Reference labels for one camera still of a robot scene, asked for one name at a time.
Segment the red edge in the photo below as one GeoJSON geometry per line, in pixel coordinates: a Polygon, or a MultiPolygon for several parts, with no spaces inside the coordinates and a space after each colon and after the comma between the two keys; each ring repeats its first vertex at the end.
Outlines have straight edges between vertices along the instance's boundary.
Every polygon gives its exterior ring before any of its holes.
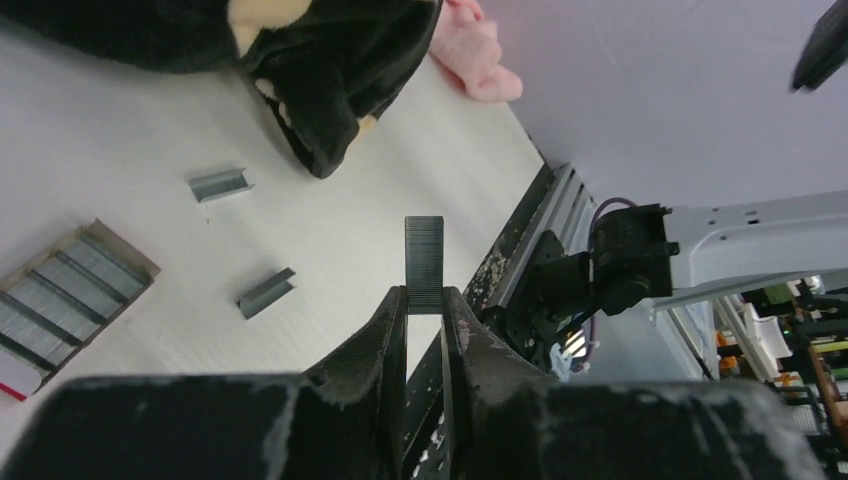
{"type": "Polygon", "coordinates": [[[0,391],[9,394],[10,396],[14,397],[14,399],[19,401],[19,402],[23,402],[24,400],[26,400],[26,395],[24,395],[23,393],[9,387],[8,385],[6,385],[4,383],[0,383],[0,391]]]}

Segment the table surface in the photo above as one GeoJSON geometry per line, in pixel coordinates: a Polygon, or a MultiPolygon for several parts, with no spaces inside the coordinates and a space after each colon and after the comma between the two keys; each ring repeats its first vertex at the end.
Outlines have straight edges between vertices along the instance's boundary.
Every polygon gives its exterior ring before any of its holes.
{"type": "MultiPolygon", "coordinates": [[[[542,165],[507,106],[429,59],[325,181],[235,73],[143,73],[3,32],[0,86],[0,276],[95,218],[162,268],[41,392],[0,396],[0,456],[69,378],[307,368],[403,283],[407,215],[445,217],[445,282],[464,287],[542,165]],[[256,187],[199,205],[188,179],[233,167],[256,187]],[[235,299],[284,267],[295,290],[245,321],[235,299]]],[[[413,319],[410,363],[437,328],[413,319]]]]}

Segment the plush toy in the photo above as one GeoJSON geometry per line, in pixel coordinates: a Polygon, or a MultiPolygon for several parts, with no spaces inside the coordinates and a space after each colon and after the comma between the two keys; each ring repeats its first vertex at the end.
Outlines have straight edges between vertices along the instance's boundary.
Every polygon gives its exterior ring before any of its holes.
{"type": "Polygon", "coordinates": [[[166,73],[236,67],[318,178],[421,63],[440,0],[0,0],[0,18],[166,73]]]}
{"type": "Polygon", "coordinates": [[[456,75],[465,92],[485,102],[508,102],[521,96],[515,73],[500,65],[497,25],[489,21],[476,0],[445,0],[430,54],[456,75]]]}

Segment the black furry cloth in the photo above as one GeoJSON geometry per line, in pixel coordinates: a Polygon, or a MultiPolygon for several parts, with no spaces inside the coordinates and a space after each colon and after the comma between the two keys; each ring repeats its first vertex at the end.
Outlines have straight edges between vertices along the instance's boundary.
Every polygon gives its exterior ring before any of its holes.
{"type": "Polygon", "coordinates": [[[318,178],[421,63],[441,0],[0,0],[0,17],[165,73],[237,67],[318,178]]]}

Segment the pink cloth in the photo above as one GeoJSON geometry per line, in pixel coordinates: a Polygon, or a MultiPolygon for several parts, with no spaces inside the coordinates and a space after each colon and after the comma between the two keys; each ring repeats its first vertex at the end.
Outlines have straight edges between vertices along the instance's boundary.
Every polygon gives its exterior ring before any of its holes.
{"type": "Polygon", "coordinates": [[[430,54],[462,81],[465,92],[484,102],[521,96],[521,79],[500,65],[498,28],[476,0],[444,0],[430,54]]]}

